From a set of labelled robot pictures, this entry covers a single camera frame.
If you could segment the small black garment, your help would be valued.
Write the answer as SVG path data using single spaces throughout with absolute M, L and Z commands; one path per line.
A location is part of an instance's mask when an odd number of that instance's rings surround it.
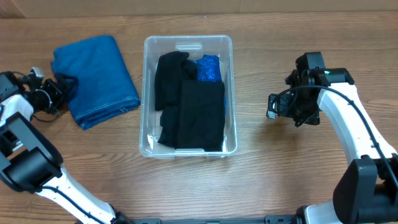
M 222 150 L 224 83 L 185 80 L 181 86 L 176 148 Z

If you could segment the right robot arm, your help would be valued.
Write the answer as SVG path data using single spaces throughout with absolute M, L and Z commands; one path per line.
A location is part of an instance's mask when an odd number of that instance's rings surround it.
M 321 52 L 295 61 L 289 89 L 268 97 L 267 117 L 293 119 L 295 126 L 330 120 L 348 168 L 332 200 L 300 207 L 294 215 L 268 215 L 266 223 L 389 223 L 397 221 L 397 152 L 364 109 L 345 68 L 326 68 Z

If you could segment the blue sequin fabric garment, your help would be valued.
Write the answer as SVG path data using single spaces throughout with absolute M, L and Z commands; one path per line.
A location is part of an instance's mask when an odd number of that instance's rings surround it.
M 225 87 L 221 78 L 219 56 L 204 55 L 196 60 L 195 64 L 197 66 L 197 79 L 193 82 L 195 104 L 204 106 L 210 98 L 217 98 L 222 108 L 222 115 L 225 117 Z

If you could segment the blue denim jeans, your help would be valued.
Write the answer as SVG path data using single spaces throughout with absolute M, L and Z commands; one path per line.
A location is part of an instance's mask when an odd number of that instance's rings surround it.
M 68 97 L 76 124 L 87 130 L 136 109 L 141 101 L 116 42 L 99 35 L 59 47 L 51 62 L 56 77 L 77 79 Z

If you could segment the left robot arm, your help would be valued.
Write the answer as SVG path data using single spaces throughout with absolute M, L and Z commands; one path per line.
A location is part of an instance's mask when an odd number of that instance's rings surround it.
M 56 147 L 31 123 L 38 112 L 55 116 L 77 80 L 46 79 L 38 67 L 29 74 L 1 72 L 1 180 L 16 192 L 45 197 L 80 223 L 131 223 L 112 205 L 96 198 L 66 170 Z

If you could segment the long black garment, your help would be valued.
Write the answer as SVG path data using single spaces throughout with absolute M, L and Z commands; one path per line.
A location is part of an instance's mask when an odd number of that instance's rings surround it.
M 158 143 L 175 147 L 178 128 L 180 85 L 197 78 L 197 66 L 188 52 L 174 51 L 159 57 L 155 73 L 155 110 L 161 111 L 162 131 Z

